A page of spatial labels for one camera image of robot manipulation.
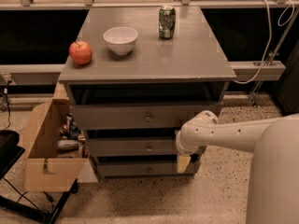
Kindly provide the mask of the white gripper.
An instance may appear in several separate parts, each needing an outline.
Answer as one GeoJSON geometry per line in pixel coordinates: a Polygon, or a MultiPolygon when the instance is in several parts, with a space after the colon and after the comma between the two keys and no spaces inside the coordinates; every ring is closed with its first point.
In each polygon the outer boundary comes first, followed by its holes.
{"type": "Polygon", "coordinates": [[[192,134],[178,131],[176,133],[176,147],[180,153],[177,155],[177,171],[179,174],[183,174],[191,161],[189,155],[198,150],[199,143],[194,139],[192,134]]]}

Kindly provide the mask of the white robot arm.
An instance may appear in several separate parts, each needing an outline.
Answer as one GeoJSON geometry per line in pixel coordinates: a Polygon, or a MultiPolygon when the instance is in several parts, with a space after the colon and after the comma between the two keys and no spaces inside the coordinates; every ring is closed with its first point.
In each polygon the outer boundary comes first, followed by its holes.
{"type": "Polygon", "coordinates": [[[220,124],[205,110],[176,131],[177,171],[201,146],[252,154],[246,224],[299,224],[299,115],[220,124]]]}

